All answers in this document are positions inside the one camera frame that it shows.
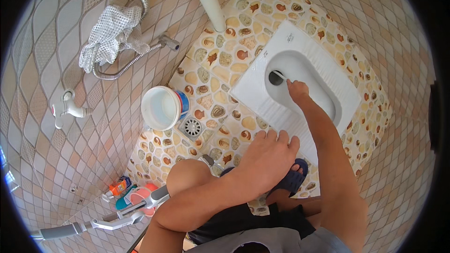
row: floor drain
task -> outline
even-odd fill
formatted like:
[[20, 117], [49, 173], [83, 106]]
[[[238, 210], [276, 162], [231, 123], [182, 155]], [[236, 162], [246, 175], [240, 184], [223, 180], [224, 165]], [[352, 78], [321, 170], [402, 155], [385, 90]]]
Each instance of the floor drain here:
[[196, 140], [202, 132], [202, 124], [195, 118], [186, 119], [179, 129], [191, 140]]
[[283, 79], [280, 76], [278, 76], [276, 73], [274, 73], [274, 71], [278, 72], [281, 75], [283, 75], [283, 73], [279, 70], [273, 70], [269, 73], [269, 82], [275, 86], [278, 86], [281, 83], [283, 83]]

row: plastic bottle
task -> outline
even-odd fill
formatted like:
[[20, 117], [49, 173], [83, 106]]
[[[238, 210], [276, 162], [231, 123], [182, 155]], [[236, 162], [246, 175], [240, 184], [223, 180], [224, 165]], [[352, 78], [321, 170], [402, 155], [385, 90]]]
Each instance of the plastic bottle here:
[[102, 199], [109, 202], [110, 199], [112, 199], [115, 195], [121, 194], [129, 186], [131, 186], [130, 178], [127, 176], [122, 176], [116, 182], [109, 185], [109, 191], [107, 191], [106, 194], [102, 194]]
[[130, 205], [130, 203], [131, 203], [130, 194], [137, 187], [138, 186], [136, 186], [136, 185], [132, 185], [131, 188], [127, 191], [127, 193], [116, 201], [116, 209], [117, 210], [122, 210], [125, 207], [127, 207], [128, 205]]

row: blue slipper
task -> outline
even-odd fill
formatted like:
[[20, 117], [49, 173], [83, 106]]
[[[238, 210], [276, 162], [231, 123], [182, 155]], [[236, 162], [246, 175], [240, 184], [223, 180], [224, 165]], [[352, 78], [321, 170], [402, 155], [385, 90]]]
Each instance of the blue slipper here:
[[[284, 189], [284, 190], [288, 190], [291, 192], [291, 194], [289, 195], [289, 197], [293, 196], [294, 194], [297, 193], [297, 190], [300, 188], [301, 184], [303, 183], [303, 181], [305, 181], [307, 174], [308, 174], [308, 164], [304, 159], [295, 159], [295, 163], [294, 164], [298, 164], [300, 167], [303, 169], [302, 174], [300, 174], [297, 171], [292, 171], [289, 170], [288, 173], [286, 174], [286, 176], [284, 176], [284, 178], [276, 185], [273, 187], [273, 189], [271, 189], [269, 191], [269, 193], [267, 194], [267, 196], [269, 196], [269, 194], [271, 194], [274, 190], [277, 189]], [[234, 167], [230, 167], [225, 169], [221, 176], [225, 175], [226, 173], [230, 172]]]

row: hand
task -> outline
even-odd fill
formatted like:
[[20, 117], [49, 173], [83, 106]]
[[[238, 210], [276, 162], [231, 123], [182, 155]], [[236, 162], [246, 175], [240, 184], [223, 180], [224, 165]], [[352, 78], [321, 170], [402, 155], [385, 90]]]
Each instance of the hand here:
[[286, 83], [288, 84], [289, 95], [295, 103], [301, 101], [304, 97], [309, 96], [309, 88], [304, 82], [297, 80], [291, 82], [288, 79], [286, 80]]
[[242, 157], [238, 167], [229, 172], [239, 185], [239, 192], [247, 201], [257, 198], [269, 191], [288, 173], [295, 162], [295, 156], [300, 148], [300, 140], [281, 130], [277, 132], [260, 131]]

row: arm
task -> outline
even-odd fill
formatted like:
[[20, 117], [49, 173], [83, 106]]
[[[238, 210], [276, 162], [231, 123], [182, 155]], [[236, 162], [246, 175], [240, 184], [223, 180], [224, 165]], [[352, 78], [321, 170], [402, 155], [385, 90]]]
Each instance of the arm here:
[[329, 116], [309, 97], [305, 83], [288, 79], [293, 101], [301, 108], [317, 147], [321, 226], [339, 237], [353, 252], [361, 252], [366, 230], [367, 204], [358, 185], [340, 136]]
[[176, 193], [161, 205], [152, 217], [141, 250], [181, 252], [186, 232], [200, 227], [219, 211], [251, 201], [276, 185], [294, 163], [299, 146], [297, 137], [289, 143], [286, 131], [280, 131], [278, 139], [274, 130], [258, 132], [238, 167], [217, 180]]

